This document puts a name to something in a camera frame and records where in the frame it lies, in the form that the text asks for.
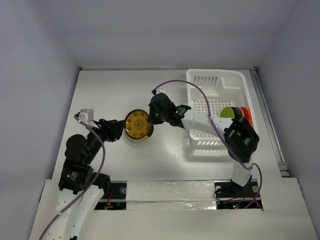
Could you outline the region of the black plate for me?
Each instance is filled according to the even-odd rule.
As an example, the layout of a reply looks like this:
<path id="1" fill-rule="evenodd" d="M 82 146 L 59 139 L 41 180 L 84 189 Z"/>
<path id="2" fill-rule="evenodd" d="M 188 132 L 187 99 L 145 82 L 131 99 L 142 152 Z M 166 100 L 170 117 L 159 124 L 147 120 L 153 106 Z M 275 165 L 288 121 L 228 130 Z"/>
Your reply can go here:
<path id="1" fill-rule="evenodd" d="M 244 113 L 240 107 L 233 107 L 232 106 L 231 108 L 232 108 L 232 111 L 234 112 L 235 117 L 244 115 Z"/>

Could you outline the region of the lime green plate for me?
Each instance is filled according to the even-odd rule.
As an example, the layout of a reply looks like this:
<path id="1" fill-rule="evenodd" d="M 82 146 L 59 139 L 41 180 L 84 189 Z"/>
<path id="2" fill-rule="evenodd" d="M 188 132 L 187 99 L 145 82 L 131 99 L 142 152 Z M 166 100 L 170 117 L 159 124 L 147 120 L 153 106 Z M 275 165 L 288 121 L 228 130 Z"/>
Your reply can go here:
<path id="1" fill-rule="evenodd" d="M 235 116 L 236 114 L 231 106 L 227 106 L 223 108 L 223 110 L 220 112 L 220 115 L 219 115 L 220 118 L 230 118 L 230 119 L 233 119 Z"/>

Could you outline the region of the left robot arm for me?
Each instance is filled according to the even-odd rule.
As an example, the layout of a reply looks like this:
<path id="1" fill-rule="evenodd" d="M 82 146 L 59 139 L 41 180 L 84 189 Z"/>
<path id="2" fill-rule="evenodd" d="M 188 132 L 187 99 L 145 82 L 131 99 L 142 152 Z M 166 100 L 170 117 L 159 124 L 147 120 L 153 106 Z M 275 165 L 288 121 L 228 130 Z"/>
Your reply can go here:
<path id="1" fill-rule="evenodd" d="M 82 112 L 74 119 L 89 133 L 72 135 L 66 142 L 55 216 L 41 233 L 41 240 L 81 239 L 99 200 L 113 193 L 110 176 L 101 172 L 106 159 L 104 143 L 121 138 L 125 121 L 87 120 Z"/>

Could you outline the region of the yellow brown patterned plate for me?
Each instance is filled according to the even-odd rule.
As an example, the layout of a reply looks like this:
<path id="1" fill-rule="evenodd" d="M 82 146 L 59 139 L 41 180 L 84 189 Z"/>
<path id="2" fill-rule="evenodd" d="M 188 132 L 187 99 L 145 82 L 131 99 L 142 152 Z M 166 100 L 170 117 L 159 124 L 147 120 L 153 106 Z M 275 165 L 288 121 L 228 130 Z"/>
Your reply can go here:
<path id="1" fill-rule="evenodd" d="M 148 121 L 149 114 L 142 109 L 134 109 L 125 117 L 124 131 L 127 137 L 133 140 L 141 140 L 146 137 L 152 128 Z"/>

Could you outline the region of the cream plate with flower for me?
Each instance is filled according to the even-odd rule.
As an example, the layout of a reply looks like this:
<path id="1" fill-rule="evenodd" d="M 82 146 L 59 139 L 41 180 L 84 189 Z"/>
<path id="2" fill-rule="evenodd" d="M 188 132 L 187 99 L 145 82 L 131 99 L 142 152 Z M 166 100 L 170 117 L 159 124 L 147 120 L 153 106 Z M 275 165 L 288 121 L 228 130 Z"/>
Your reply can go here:
<path id="1" fill-rule="evenodd" d="M 140 144 L 146 142 L 152 136 L 152 133 L 140 135 L 136 132 L 133 132 L 132 134 L 126 132 L 125 136 L 129 141 Z"/>

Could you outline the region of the orange plate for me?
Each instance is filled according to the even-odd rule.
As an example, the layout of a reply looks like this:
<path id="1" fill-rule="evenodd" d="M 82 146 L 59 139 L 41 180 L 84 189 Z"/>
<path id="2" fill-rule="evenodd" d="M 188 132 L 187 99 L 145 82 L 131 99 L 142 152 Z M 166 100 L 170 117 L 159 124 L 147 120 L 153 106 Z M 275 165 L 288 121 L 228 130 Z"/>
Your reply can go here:
<path id="1" fill-rule="evenodd" d="M 244 106 L 240 107 L 240 109 L 243 113 L 243 116 L 246 118 L 246 120 L 249 122 L 249 124 L 253 127 L 254 124 L 253 124 L 253 119 L 252 119 L 252 115 L 251 115 L 250 110 Z"/>

